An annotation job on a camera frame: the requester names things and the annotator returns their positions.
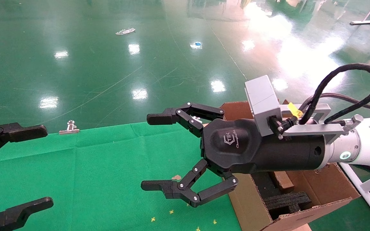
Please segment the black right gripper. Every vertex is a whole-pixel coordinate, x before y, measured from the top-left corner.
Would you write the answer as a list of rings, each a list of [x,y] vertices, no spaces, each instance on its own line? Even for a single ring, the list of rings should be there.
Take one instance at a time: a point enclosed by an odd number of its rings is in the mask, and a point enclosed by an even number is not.
[[[222,120],[225,111],[198,103],[166,108],[160,114],[148,114],[149,125],[180,124],[202,140],[202,157],[181,181],[144,180],[144,191],[161,191],[166,199],[181,199],[196,208],[235,190],[238,179],[233,174],[255,172],[314,170],[325,154],[322,135],[261,136],[254,119]],[[212,121],[206,127],[198,120]],[[191,187],[207,170],[223,181],[199,193]]]

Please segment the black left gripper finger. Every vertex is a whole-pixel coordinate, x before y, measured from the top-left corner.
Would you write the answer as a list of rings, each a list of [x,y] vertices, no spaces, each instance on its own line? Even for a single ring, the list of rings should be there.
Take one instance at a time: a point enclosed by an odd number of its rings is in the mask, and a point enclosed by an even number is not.
[[[0,231],[13,231],[24,227],[29,216],[53,207],[51,197],[43,197],[0,212]]]
[[[47,128],[44,125],[22,127],[19,123],[0,124],[0,148],[7,143],[34,140],[47,135]]]

